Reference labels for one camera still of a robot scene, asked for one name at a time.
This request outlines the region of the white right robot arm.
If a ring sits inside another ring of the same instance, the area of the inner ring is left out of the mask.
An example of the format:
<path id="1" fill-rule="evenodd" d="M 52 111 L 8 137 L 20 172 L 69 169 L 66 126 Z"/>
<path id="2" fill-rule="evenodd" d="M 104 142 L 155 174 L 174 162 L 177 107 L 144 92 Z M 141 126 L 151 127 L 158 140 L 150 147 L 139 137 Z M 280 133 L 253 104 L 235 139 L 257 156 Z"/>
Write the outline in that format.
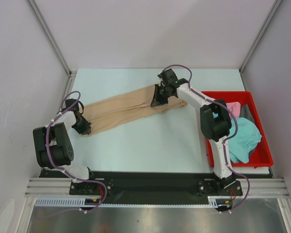
<path id="1" fill-rule="evenodd" d="M 199 125 L 203 136 L 210 142 L 214 160 L 213 188 L 220 195 L 229 194 L 236 183 L 228 151 L 232 113 L 223 99 L 216 100 L 192 88 L 191 80 L 178 79 L 171 67 L 158 74 L 151 107 L 165 105 L 171 97 L 186 101 L 199 112 Z"/>

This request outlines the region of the beige t shirt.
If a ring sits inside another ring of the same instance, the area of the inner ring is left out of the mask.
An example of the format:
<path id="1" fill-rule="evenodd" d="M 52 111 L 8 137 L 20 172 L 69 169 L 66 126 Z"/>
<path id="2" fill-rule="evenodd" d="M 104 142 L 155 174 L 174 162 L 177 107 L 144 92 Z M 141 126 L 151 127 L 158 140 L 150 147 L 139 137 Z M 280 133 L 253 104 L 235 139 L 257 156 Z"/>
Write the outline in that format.
<path id="1" fill-rule="evenodd" d="M 86 105 L 83 116 L 91 123 L 91 132 L 88 136 L 188 105 L 184 100 L 170 97 L 167 104 L 151 107 L 154 90 L 155 86 L 150 85 Z"/>

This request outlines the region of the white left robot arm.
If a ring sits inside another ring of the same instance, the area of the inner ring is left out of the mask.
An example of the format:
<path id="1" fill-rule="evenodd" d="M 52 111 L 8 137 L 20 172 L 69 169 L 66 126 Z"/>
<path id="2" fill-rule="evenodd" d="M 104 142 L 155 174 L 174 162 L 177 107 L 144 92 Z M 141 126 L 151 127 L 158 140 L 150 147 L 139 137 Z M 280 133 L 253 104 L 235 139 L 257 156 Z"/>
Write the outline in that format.
<path id="1" fill-rule="evenodd" d="M 91 133 L 91 123 L 84 118 L 83 112 L 84 105 L 80 101 L 67 99 L 58 113 L 60 118 L 52 124 L 49 133 L 47 126 L 35 128 L 32 133 L 39 166 L 82 179 L 81 189 L 92 194 L 97 190 L 97 181 L 90 178 L 89 168 L 72 164 L 74 151 L 68 135 L 70 129 L 81 136 Z"/>

